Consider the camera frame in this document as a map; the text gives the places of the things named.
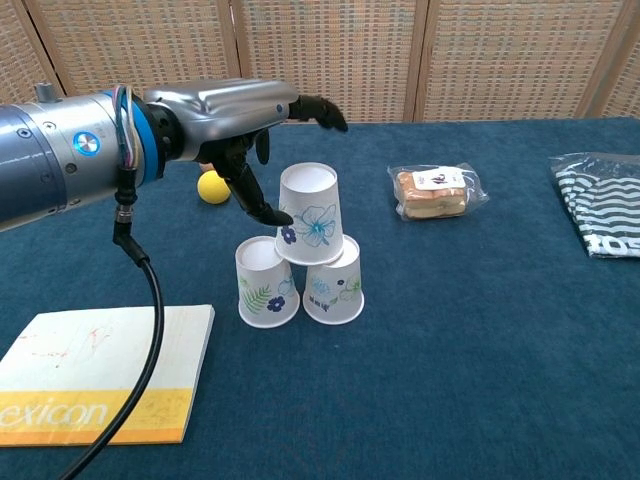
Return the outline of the white cup green fern print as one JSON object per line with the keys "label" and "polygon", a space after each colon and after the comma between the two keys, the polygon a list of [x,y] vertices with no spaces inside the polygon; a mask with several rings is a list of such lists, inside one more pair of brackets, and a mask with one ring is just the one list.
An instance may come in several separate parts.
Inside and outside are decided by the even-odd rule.
{"label": "white cup green fern print", "polygon": [[300,296],[291,266],[275,249],[275,239],[256,236],[235,252],[238,311],[254,328],[271,329],[288,323],[298,312]]}

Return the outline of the yellow foam ball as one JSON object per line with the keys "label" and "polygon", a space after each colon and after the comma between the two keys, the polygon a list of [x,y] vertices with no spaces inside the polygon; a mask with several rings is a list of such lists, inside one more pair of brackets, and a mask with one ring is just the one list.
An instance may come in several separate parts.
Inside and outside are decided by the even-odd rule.
{"label": "yellow foam ball", "polygon": [[218,205],[226,202],[231,191],[215,170],[203,172],[197,181],[199,197],[206,203]]}

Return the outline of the blue carpet table cover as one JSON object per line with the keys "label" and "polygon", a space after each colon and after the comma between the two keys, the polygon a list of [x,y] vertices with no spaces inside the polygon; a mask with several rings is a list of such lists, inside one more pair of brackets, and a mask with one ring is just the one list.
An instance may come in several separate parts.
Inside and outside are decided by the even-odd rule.
{"label": "blue carpet table cover", "polygon": [[[255,165],[332,166],[365,306],[258,330],[234,253],[266,228],[202,203],[195,164],[143,187],[134,235],[170,305],[216,317],[184,441],[101,453],[81,480],[640,480],[640,260],[587,256],[551,157],[640,154],[640,120],[313,124]],[[490,199],[407,221],[388,166],[470,164]]]}

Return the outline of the white cup green flower print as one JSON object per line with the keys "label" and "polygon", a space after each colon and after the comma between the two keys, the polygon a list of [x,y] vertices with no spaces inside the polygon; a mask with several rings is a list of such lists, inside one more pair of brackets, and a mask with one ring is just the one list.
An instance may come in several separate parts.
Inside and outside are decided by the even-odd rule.
{"label": "white cup green flower print", "polygon": [[307,268],[303,307],[315,321],[343,325],[355,320],[364,308],[360,247],[343,235],[343,251],[333,262]]}

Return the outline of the woven rattan folding screen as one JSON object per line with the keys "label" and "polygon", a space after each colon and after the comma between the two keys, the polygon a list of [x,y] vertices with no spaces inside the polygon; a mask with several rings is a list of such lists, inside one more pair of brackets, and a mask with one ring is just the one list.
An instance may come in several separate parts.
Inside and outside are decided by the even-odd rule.
{"label": "woven rattan folding screen", "polygon": [[0,102],[281,79],[351,122],[640,119],[640,0],[0,0]]}

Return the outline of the bread in clear plastic bag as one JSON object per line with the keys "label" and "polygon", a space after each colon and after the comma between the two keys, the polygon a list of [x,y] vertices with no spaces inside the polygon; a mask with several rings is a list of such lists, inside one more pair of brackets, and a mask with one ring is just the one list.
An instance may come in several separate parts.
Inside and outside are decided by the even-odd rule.
{"label": "bread in clear plastic bag", "polygon": [[490,199],[468,163],[388,166],[387,173],[393,185],[395,211],[407,221],[464,216]]}

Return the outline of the striped cloth in plastic bag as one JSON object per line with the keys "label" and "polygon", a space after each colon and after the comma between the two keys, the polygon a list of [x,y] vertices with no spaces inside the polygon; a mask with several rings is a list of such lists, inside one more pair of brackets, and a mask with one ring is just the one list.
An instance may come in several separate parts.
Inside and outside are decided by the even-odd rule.
{"label": "striped cloth in plastic bag", "polygon": [[568,153],[550,168],[587,255],[640,259],[640,155]]}

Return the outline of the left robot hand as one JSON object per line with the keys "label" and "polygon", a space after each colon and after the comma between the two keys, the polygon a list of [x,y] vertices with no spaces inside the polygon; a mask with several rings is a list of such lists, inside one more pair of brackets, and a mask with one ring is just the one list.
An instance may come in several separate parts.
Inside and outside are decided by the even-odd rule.
{"label": "left robot hand", "polygon": [[282,80],[196,80],[149,88],[143,101],[168,139],[169,160],[209,164],[242,210],[268,226],[290,226],[292,217],[273,208],[247,163],[251,148],[269,161],[269,129],[286,120],[315,120],[324,129],[348,130],[338,106],[302,95]]}

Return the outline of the white and yellow notebook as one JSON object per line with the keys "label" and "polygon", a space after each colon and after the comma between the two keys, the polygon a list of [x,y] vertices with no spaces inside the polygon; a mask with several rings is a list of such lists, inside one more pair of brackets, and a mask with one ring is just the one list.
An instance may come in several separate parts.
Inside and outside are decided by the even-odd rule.
{"label": "white and yellow notebook", "polygon": [[[184,439],[215,311],[168,306],[160,355],[115,444]],[[40,313],[0,360],[0,447],[89,445],[135,385],[154,309]]]}

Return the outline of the white cup large blue flower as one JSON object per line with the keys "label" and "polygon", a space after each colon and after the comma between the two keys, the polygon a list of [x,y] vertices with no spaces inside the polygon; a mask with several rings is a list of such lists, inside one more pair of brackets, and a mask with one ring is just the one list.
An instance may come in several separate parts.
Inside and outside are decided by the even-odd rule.
{"label": "white cup large blue flower", "polygon": [[293,223],[277,230],[280,256],[303,266],[336,260],[343,250],[338,176],[317,162],[286,168],[280,178],[279,208]]}

